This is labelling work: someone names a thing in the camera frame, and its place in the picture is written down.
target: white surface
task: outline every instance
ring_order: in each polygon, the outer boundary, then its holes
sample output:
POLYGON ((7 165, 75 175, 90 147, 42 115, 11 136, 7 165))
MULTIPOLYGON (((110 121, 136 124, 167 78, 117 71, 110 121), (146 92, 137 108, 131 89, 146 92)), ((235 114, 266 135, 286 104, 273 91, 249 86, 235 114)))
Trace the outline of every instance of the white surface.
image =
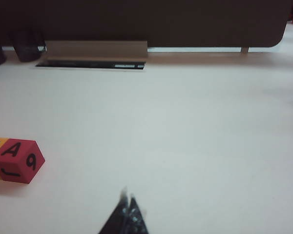
POLYGON ((293 234, 293 25, 278 52, 161 54, 143 71, 0 66, 0 137, 35 139, 0 181, 0 234, 96 234, 124 186, 150 234, 293 234))

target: red foam block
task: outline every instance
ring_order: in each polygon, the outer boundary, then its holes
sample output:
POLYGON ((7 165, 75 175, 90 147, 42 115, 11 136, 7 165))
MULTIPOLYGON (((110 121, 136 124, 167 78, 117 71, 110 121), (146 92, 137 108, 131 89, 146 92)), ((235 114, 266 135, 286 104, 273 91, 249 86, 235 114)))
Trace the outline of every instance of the red foam block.
POLYGON ((44 158, 34 140, 8 139, 0 148, 0 176, 3 180, 30 183, 44 158))

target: dark panel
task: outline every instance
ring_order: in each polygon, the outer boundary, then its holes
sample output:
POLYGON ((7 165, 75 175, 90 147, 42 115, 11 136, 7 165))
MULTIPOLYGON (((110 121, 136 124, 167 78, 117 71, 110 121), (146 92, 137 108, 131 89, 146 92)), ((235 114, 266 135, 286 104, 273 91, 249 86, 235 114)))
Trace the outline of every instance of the dark panel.
POLYGON ((49 40, 147 40, 149 46, 270 47, 292 0, 0 0, 0 39, 40 28, 49 40))

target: black slot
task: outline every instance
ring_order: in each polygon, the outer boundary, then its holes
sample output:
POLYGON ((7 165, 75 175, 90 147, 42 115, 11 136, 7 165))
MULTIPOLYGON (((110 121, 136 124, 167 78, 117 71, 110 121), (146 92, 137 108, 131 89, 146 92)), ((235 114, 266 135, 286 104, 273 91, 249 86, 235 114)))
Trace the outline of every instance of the black slot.
POLYGON ((145 63, 146 62, 45 60, 38 63, 36 67, 77 67, 142 70, 145 66, 145 63))

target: metal bracket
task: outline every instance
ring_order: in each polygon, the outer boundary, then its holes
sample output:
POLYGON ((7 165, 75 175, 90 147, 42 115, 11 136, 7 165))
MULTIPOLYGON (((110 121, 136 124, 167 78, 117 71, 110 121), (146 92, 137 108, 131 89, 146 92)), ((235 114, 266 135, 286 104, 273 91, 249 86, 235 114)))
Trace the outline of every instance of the metal bracket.
POLYGON ((241 54, 247 54, 249 52, 249 47, 241 47, 241 54))

